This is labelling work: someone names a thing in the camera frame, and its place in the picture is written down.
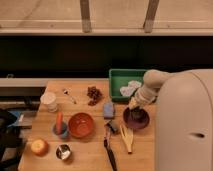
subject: white cup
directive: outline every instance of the white cup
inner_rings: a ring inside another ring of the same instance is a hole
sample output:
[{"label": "white cup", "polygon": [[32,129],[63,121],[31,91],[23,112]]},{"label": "white cup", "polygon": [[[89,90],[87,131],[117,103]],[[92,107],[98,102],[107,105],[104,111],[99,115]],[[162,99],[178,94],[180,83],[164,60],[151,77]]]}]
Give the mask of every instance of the white cup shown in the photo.
[{"label": "white cup", "polygon": [[41,98],[41,103],[44,104],[49,112],[55,112],[58,110],[58,105],[56,103],[56,95],[53,92],[45,92]]}]

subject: red bowl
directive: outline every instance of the red bowl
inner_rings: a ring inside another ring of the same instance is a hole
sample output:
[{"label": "red bowl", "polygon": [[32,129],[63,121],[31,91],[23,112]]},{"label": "red bowl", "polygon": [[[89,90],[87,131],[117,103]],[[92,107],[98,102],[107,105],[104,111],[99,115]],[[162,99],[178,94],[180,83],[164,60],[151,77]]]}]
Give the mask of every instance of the red bowl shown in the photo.
[{"label": "red bowl", "polygon": [[94,121],[87,113],[77,113],[70,118],[68,126],[72,136],[83,138],[94,130]]}]

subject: brown food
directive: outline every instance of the brown food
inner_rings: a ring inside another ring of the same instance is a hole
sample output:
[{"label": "brown food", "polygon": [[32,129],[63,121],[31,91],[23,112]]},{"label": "brown food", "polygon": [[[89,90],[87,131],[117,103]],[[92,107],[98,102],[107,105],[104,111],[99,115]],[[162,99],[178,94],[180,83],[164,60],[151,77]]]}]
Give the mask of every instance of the brown food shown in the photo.
[{"label": "brown food", "polygon": [[102,99],[102,93],[95,86],[88,87],[87,96],[89,96],[92,100],[89,101],[88,105],[94,106]]}]

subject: green container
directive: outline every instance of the green container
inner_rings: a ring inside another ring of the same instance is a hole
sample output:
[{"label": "green container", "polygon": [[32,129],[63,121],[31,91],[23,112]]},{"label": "green container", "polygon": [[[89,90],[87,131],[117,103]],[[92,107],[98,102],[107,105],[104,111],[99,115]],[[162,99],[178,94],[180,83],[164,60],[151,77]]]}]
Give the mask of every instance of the green container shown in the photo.
[{"label": "green container", "polygon": [[128,82],[135,80],[143,83],[144,69],[110,69],[109,93],[113,102],[128,102],[130,97],[124,97],[120,93],[122,86],[128,86]]}]

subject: dark bowl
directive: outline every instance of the dark bowl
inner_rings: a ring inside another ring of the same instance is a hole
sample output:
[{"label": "dark bowl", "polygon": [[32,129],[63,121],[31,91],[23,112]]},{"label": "dark bowl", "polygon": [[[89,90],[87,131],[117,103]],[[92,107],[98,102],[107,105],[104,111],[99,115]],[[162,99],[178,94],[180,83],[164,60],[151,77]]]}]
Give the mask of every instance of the dark bowl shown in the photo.
[{"label": "dark bowl", "polygon": [[126,108],[123,112],[123,120],[127,127],[138,130],[145,128],[149,124],[149,115],[144,109],[139,109],[137,116],[133,114],[129,108]]}]

